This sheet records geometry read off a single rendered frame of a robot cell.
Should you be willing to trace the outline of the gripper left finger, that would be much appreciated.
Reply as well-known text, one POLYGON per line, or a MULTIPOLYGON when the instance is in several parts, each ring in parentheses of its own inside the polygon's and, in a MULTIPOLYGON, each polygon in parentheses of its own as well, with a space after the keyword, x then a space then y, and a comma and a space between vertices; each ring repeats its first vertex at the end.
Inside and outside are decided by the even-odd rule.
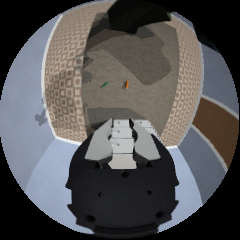
POLYGON ((94 133, 91 133, 75 151, 69 166, 66 188, 71 190, 74 181, 82 173, 102 168, 102 163, 112 161, 112 143, 109 140, 112 137, 113 124, 113 118, 109 119, 94 133))

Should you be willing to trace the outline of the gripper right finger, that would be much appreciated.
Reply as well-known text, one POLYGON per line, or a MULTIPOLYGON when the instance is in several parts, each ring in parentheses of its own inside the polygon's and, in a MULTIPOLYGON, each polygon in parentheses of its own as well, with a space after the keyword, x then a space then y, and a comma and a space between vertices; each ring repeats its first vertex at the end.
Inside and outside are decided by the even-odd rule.
POLYGON ((154 134, 148 132, 132 118, 129 119, 129 127, 132 129, 132 137, 135 140, 132 154, 133 160, 137 162, 136 168, 140 162, 145 162, 146 167, 166 172, 172 178, 175 187, 178 186, 175 164, 167 148, 154 134))

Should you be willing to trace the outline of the grey chest of drawers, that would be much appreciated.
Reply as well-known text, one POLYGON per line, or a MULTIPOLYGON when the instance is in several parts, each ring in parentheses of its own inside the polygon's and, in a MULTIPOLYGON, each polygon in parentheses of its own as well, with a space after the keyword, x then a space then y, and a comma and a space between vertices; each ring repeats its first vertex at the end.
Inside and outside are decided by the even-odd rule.
MULTIPOLYGON (((150 121, 149 121, 149 123, 150 123, 150 121)), ((151 124, 151 126, 152 126, 152 124, 151 124)), ((152 127, 143 127, 143 128, 153 128, 154 129, 153 126, 152 127)), ((154 129, 154 131, 156 132, 155 129, 154 129)), ((156 134, 157 134, 157 132, 156 132, 156 134)), ((160 139, 158 134, 157 134, 157 136, 158 137, 156 137, 156 138, 160 139)), ((133 138, 111 138, 111 139, 133 139, 133 138)), ((160 139, 160 141, 163 144, 161 139, 160 139)), ((133 158, 133 154, 113 154, 112 161, 110 161, 108 164, 110 165, 110 167, 112 169, 136 169, 136 162, 132 158, 133 158)))

